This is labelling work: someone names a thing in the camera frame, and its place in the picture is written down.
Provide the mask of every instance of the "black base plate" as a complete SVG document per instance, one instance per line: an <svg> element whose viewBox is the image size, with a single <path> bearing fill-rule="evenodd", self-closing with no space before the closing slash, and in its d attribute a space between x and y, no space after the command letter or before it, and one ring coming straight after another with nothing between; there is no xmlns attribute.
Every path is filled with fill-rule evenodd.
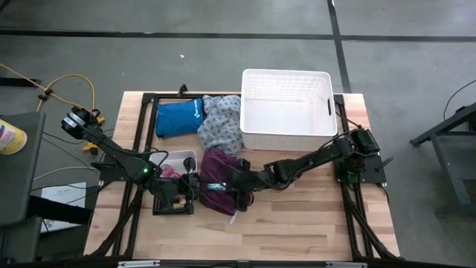
<svg viewBox="0 0 476 268"><path fill-rule="evenodd" d="M364 160L365 169L361 172L360 183L386 183L384 169L382 168L382 158L380 156L368 157ZM345 170L342 160L334 161L335 179L339 183L357 183L350 181L347 170Z"/></svg>

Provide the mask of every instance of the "yellow bottle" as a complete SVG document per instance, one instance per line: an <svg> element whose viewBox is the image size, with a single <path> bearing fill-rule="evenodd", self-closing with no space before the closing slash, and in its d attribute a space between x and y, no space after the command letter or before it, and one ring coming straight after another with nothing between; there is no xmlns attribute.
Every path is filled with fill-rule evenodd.
<svg viewBox="0 0 476 268"><path fill-rule="evenodd" d="M0 119L0 154L10 155L20 151L27 143L27 133Z"/></svg>

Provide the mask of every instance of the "white plastic basket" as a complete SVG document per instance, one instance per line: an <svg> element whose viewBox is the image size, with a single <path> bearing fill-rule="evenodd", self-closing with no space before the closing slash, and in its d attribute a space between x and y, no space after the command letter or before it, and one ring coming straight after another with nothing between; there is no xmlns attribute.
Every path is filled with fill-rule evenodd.
<svg viewBox="0 0 476 268"><path fill-rule="evenodd" d="M240 129L248 149L314 151L337 133L329 74L247 69Z"/></svg>

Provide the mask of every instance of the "yellow cable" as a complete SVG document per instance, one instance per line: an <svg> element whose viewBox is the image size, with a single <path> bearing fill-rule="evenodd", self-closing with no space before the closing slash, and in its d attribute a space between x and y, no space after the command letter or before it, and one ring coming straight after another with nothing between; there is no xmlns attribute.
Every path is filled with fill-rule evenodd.
<svg viewBox="0 0 476 268"><path fill-rule="evenodd" d="M95 109L95 107L96 107L96 91L94 90L94 85L92 84L92 82L91 82L88 78L82 76L81 74L67 74L67 75L63 75L63 76L61 76L60 78L57 78L57 79L53 80L51 83L49 83L49 85L46 86L45 91L46 91L47 89L51 88L56 82L60 81L61 79L67 78L67 77L79 77L79 78L83 78L84 80L86 80L86 82L89 83L89 85L91 86L91 90L92 90L92 109ZM81 105L79 105L78 103L74 103L74 102L70 102L70 101L68 101L68 100L64 100L63 98L61 98L61 97L58 96L58 95L55 95L54 93L51 93L51 96L55 97L56 99L58 99L58 100L60 100L60 101L62 101L62 102L64 102L64 103L68 103L68 104L71 104L71 105L78 106L78 107L80 107L80 108L84 108L84 107L82 107ZM39 100L38 107L36 108L36 111L37 111L37 112L39 112L39 109L40 109L41 105L42 105L42 100Z"/></svg>
<svg viewBox="0 0 476 268"><path fill-rule="evenodd" d="M12 68L6 66L6 65L3 64L3 63L0 63L0 66L3 67L3 68L5 68L5 69L7 69L8 71L13 72L13 73L16 74L16 75L22 77L23 79L25 79L26 81L32 83L33 85L38 86L39 88L43 89L44 92L46 92L53 84L55 84L56 82L60 81L60 80L63 79L63 78L67 78L67 77L80 77L80 78L83 78L83 79L86 80L86 81L89 83L89 85L91 86L91 90L92 90L92 109L94 109L94 107L95 107L95 104L96 104L96 92L95 92L95 90L94 90L94 86L93 86L92 82L91 82L88 78L82 76L81 74L67 74L67 75L63 75L63 76L61 76L60 78L57 78L57 79L53 80L53 82L51 82L51 83L45 88L45 87L39 85L38 83L35 83L33 80L31 80L30 78L24 76L23 74L20 74L20 73L18 73L17 71L14 71ZM55 97L56 99L62 101L63 103L67 103L67 104L71 104L71 105L74 105L74 106L78 106L79 108L84 108L83 106L79 105L78 103L74 103L74 102L72 102L72 101L65 100L65 99L61 98L60 96L55 95L54 93L51 93L51 96L53 96L53 97ZM36 108L36 111L37 111L37 112L39 112L39 110L41 109L41 105L42 105L42 100L40 100L39 103L38 103L38 107Z"/></svg>

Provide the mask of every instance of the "basket handle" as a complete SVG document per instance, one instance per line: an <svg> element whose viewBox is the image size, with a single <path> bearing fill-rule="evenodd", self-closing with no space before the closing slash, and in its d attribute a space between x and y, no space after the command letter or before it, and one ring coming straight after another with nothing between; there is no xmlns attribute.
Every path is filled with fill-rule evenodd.
<svg viewBox="0 0 476 268"><path fill-rule="evenodd" d="M330 98L327 99L327 110L329 111L329 116L331 115L330 112Z"/></svg>

